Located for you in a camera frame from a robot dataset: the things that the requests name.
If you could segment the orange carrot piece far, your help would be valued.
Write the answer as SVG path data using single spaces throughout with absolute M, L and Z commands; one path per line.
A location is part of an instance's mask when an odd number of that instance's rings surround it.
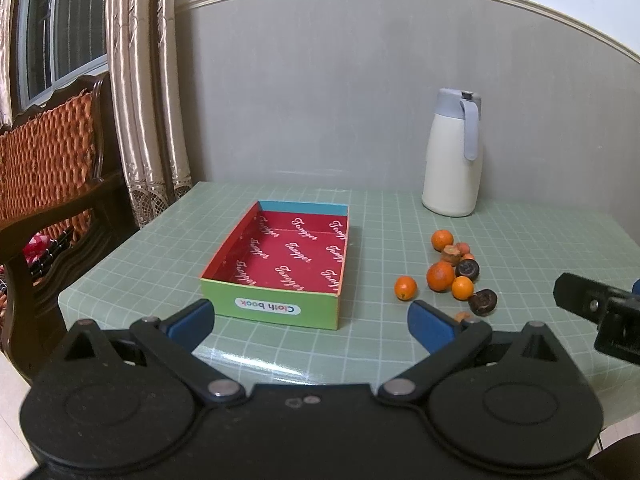
M 469 254 L 471 252 L 471 248 L 468 244 L 466 244 L 465 242 L 459 242 L 456 244 L 457 250 L 458 252 L 460 252 L 460 255 L 464 256 L 466 254 Z

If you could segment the small orange mandarin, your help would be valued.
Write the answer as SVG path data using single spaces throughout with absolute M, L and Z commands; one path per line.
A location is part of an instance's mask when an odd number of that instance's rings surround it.
M 458 276 L 450 286 L 451 295 L 459 301 L 469 300 L 474 295 L 474 283 L 466 276 Z
M 418 284 L 409 275 L 401 275 L 395 282 L 394 294 L 400 301 L 411 301 L 418 293 Z

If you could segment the dark chestnut upper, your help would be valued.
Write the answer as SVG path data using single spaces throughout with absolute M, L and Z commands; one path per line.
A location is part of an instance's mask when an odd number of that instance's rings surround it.
M 462 259 L 456 266 L 456 275 L 475 282 L 480 277 L 480 265 L 474 259 Z

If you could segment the large orange mandarin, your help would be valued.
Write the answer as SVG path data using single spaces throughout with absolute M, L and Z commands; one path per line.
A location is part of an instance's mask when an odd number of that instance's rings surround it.
M 456 278 L 454 267 L 447 261 L 432 264 L 426 271 L 426 284 L 434 292 L 446 292 Z

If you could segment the orange carrot piece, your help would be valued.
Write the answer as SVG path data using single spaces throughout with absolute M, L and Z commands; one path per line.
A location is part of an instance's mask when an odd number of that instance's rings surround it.
M 460 255 L 464 256 L 466 254 L 469 254 L 471 252 L 471 248 L 468 244 L 466 244 L 465 242 L 459 242 L 456 244 L 457 250 L 458 252 L 460 252 Z
M 466 312 L 466 311 L 460 311 L 458 312 L 455 316 L 454 319 L 458 322 L 461 323 L 464 320 L 467 320 L 468 318 L 470 318 L 472 316 L 472 314 L 470 312 Z

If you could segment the orange carrot piece near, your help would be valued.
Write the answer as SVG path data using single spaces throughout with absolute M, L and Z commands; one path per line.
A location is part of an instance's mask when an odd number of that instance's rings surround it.
M 470 312 L 466 312 L 466 311 L 460 311 L 458 312 L 455 316 L 454 319 L 458 322 L 461 323 L 464 320 L 467 320 L 468 318 L 470 318 L 472 316 L 472 314 Z

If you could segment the dark chestnut lower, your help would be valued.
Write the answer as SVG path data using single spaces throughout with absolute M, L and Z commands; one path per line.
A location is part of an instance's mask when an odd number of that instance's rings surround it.
M 474 315 L 487 316 L 495 311 L 498 296 L 493 290 L 485 288 L 473 294 L 468 299 L 468 304 Z

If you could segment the pink checkered cloth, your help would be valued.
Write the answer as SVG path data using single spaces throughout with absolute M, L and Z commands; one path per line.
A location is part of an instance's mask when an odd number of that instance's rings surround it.
M 51 240 L 46 234 L 35 234 L 23 248 L 23 255 L 27 264 L 31 266 L 41 258 L 44 252 L 49 248 L 50 244 Z

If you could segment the dark chestnut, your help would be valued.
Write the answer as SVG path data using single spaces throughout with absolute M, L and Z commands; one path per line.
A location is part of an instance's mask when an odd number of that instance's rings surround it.
M 495 311 L 498 296 L 493 290 L 485 288 L 473 294 L 468 299 L 468 304 L 474 315 L 487 316 Z
M 474 259 L 462 259 L 456 266 L 456 275 L 475 282 L 480 277 L 480 265 Z

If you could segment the small orange mandarin right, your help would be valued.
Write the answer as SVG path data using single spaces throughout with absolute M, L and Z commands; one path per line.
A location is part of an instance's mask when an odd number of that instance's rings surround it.
M 474 283 L 466 276 L 458 276 L 450 286 L 451 295 L 459 301 L 469 300 L 474 295 Z

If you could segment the orange mandarin far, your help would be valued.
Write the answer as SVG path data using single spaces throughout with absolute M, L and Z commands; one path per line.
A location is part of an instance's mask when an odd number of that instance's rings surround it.
M 436 252 L 441 252 L 446 246 L 454 244 L 454 236 L 448 230 L 437 230 L 431 236 L 431 244 Z

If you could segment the small orange mandarin left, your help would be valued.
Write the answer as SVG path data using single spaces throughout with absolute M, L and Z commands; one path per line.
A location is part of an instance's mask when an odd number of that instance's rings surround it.
M 409 275 L 401 275 L 395 282 L 394 294 L 400 301 L 411 301 L 418 293 L 418 284 Z

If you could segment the window with metal frame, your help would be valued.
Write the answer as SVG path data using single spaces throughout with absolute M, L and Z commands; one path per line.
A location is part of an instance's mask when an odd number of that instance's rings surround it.
M 10 0 L 19 110 L 81 75 L 104 72 L 106 0 Z

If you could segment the white thermos jug grey lid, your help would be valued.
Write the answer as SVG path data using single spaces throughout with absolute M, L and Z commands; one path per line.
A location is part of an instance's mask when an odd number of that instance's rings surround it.
M 476 92 L 441 88 L 428 134 L 422 204 L 459 218 L 475 209 L 483 168 L 482 98 Z

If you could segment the beige satin curtain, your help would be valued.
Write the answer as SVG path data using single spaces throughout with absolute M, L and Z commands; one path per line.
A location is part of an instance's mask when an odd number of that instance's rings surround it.
M 175 0 L 105 0 L 120 159 L 146 226 L 192 188 L 179 96 Z

